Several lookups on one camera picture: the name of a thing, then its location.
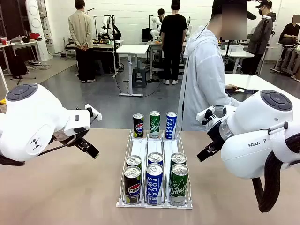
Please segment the person in white hooded jacket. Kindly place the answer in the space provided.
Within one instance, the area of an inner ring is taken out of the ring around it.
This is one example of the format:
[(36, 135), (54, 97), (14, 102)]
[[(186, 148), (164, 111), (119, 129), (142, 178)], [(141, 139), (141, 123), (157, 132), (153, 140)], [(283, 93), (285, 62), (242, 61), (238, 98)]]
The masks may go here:
[(203, 131), (196, 120), (209, 108), (214, 91), (225, 90), (225, 68), (218, 40), (225, 35), (236, 37), (247, 19), (256, 16), (247, 10), (247, 0), (214, 0), (211, 19), (200, 26), (187, 41), (184, 75), (180, 90), (177, 127), (180, 131)]

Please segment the green Chilsung Cider can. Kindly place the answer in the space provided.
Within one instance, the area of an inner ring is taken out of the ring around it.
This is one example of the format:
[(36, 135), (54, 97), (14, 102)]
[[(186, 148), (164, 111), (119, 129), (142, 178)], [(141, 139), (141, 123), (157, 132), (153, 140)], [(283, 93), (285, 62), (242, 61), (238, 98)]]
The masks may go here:
[(187, 163), (187, 157), (180, 153), (180, 152), (176, 152), (176, 153), (173, 153), (171, 155), (171, 162), (170, 162), (170, 168), (172, 168), (172, 166), (174, 164), (186, 164)]
[(150, 112), (150, 138), (158, 138), (160, 133), (160, 112)]
[(186, 199), (189, 168), (185, 164), (174, 164), (170, 176), (170, 204), (183, 206)]

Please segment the man in beige jacket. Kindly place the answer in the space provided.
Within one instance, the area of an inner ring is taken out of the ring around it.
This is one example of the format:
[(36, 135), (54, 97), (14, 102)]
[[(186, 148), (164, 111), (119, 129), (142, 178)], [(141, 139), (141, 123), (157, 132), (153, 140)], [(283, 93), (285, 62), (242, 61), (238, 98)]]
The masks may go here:
[(96, 80), (92, 65), (92, 19), (84, 12), (84, 0), (75, 0), (75, 8), (76, 11), (68, 18), (68, 25), (75, 44), (78, 79), (82, 83), (92, 83)]

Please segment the man in black T-shirt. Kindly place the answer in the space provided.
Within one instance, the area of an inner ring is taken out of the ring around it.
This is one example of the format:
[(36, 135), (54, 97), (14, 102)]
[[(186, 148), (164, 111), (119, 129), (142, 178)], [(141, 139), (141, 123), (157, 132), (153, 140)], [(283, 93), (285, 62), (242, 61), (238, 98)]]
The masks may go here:
[(178, 84), (180, 55), (187, 30), (186, 18), (179, 14), (179, 10), (180, 0), (172, 0), (172, 13), (163, 19), (161, 25), (164, 83), (166, 85)]

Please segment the blue Pocari Sweat can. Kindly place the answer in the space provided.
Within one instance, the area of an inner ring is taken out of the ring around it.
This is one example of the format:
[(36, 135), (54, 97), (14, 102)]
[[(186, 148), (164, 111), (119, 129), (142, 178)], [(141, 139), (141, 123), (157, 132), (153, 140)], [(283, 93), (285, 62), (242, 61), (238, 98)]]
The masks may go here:
[(166, 139), (175, 139), (176, 123), (177, 123), (177, 113), (168, 112), (166, 114), (166, 129), (165, 129)]
[(164, 157), (159, 152), (152, 152), (148, 155), (148, 164), (160, 164), (163, 165)]
[(163, 167), (152, 163), (146, 168), (146, 201), (149, 205), (159, 205), (162, 202)]

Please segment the clear can rack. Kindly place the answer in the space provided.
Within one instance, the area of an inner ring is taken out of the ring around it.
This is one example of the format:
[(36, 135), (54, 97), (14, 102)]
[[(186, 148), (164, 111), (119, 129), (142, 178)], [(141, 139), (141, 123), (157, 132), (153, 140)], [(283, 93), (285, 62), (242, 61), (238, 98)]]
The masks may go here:
[[(150, 153), (161, 153), (164, 157), (163, 160), (163, 185), (162, 185), (162, 199), (159, 205), (150, 205), (147, 200), (146, 192), (146, 167), (148, 166), (148, 155)], [(126, 159), (131, 155), (137, 155), (141, 158), (142, 163), (142, 182), (140, 198), (137, 204), (126, 203), (125, 196), (125, 183), (124, 172), (121, 172), (120, 177), (120, 194), (116, 203), (116, 207), (129, 207), (129, 208), (162, 208), (162, 209), (189, 209), (193, 208), (192, 205), (192, 188), (191, 182), (188, 181), (186, 185), (186, 193), (184, 197), (184, 204), (182, 206), (171, 205), (170, 188), (169, 188), (169, 176), (171, 168), (171, 155), (174, 153), (184, 154), (183, 145), (181, 142), (180, 133), (176, 133), (175, 139), (165, 139), (164, 132), (161, 132), (159, 138), (150, 138), (149, 132), (146, 131), (143, 138), (135, 138), (133, 130), (130, 131), (130, 135), (127, 142), (127, 148), (125, 152), (125, 158), (123, 161), (122, 170), (126, 168)]]

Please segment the white tower air conditioner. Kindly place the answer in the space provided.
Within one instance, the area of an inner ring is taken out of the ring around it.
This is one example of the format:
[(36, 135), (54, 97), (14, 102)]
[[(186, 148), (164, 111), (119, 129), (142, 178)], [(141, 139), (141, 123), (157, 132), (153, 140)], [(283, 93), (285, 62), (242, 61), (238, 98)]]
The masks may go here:
[(41, 60), (48, 61), (49, 53), (46, 46), (44, 31), (42, 28), (42, 22), (40, 18), (40, 13), (38, 9), (38, 2), (36, 0), (26, 0), (25, 1), (26, 11), (28, 15), (28, 20), (30, 24), (31, 33), (39, 34), (41, 40), (38, 41), (38, 49), (40, 52)]

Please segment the person's right forearm white sleeve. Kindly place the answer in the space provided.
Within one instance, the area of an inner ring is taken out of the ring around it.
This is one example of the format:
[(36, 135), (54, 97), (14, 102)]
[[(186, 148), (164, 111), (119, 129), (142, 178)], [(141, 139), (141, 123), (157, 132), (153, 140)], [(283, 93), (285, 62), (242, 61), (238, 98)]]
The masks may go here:
[(240, 102), (233, 97), (228, 96), (225, 90), (214, 91), (209, 99), (210, 105), (230, 105), (238, 107)]

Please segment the person in black sweater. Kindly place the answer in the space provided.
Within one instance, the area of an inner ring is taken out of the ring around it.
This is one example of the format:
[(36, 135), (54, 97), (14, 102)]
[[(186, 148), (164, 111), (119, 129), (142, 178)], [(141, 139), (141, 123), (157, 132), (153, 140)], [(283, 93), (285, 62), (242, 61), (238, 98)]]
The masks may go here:
[(298, 40), (299, 31), (300, 15), (294, 15), (292, 22), (284, 27), (278, 42), (282, 45), (294, 45)]

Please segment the black Pepsi can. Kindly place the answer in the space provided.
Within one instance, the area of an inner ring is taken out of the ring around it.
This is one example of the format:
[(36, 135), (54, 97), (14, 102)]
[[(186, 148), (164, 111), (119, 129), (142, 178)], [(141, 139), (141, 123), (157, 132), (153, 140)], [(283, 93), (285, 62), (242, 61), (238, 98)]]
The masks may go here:
[(142, 169), (142, 160), (137, 155), (131, 155), (126, 158), (126, 166), (137, 166)]
[(144, 115), (136, 113), (133, 115), (134, 137), (143, 138), (144, 136)]
[(138, 204), (141, 189), (141, 169), (137, 166), (128, 166), (124, 170), (125, 203)]

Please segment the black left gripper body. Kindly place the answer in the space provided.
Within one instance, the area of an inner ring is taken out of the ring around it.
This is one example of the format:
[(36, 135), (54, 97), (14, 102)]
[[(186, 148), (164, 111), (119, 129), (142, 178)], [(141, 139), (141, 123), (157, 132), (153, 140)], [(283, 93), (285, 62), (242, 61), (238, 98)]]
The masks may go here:
[(55, 132), (53, 139), (62, 144), (66, 144), (68, 147), (88, 147), (89, 143), (83, 138), (88, 132), (89, 130), (85, 130), (72, 136), (67, 136), (62, 132)]

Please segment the white cluttered side table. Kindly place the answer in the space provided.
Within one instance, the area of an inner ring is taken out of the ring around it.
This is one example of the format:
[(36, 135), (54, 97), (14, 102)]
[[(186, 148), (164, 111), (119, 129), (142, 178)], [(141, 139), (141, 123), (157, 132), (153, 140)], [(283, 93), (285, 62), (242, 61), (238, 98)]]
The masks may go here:
[(21, 43), (21, 44), (15, 44), (15, 43), (12, 43), (11, 41), (9, 41), (9, 43), (7, 45), (0, 44), (0, 57), (3, 57), (4, 62), (6, 64), (6, 68), (4, 68), (2, 70), (4, 72), (4, 75), (12, 75), (11, 71), (10, 71), (10, 68), (9, 68), (8, 58), (7, 58), (7, 55), (5, 53), (5, 49), (8, 48), (8, 47), (12, 47), (14, 54), (15, 54), (15, 51), (18, 50), (18, 49), (23, 49), (23, 48), (33, 49), (33, 47), (34, 47), (34, 49), (36, 51), (36, 55), (37, 55), (37, 60), (41, 64), (43, 64), (42, 63), (42, 58), (41, 58), (41, 55), (40, 55), (39, 46), (38, 46), (38, 41), (30, 41), (30, 42)]

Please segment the white background work table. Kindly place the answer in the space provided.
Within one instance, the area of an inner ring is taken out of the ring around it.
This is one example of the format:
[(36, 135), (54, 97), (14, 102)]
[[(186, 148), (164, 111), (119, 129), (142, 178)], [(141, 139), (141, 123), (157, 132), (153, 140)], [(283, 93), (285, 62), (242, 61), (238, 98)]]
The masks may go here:
[(227, 69), (225, 71), (236, 74), (241, 71), (243, 60), (247, 59), (247, 58), (253, 58), (254, 55), (245, 50), (240, 51), (240, 52), (228, 52), (229, 46), (230, 45), (220, 47), (219, 51), (222, 55), (224, 66), (225, 67), (227, 65), (233, 66), (232, 69)]

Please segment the grey workbench table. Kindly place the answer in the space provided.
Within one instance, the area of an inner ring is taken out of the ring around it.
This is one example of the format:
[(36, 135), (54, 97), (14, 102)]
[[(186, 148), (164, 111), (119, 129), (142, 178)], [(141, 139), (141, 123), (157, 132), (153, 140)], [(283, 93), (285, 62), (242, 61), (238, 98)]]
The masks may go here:
[[(116, 41), (116, 48), (122, 45), (121, 41)], [(90, 66), (95, 75), (114, 74), (113, 41), (108, 43), (93, 44), (93, 52), (90, 55)], [(117, 68), (120, 69), (120, 57), (117, 54)]]

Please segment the black stand pole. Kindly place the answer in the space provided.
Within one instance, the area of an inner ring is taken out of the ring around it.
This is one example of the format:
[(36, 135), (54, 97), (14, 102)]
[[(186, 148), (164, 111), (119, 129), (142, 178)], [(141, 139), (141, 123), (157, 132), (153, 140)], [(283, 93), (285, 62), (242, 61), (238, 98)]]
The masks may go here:
[(117, 48), (116, 48), (116, 39), (115, 39), (115, 28), (114, 28), (114, 15), (112, 15), (112, 35), (113, 35), (113, 59), (114, 59), (114, 75), (112, 76), (113, 78), (116, 77), (116, 75), (118, 74), (118, 68), (117, 68)]

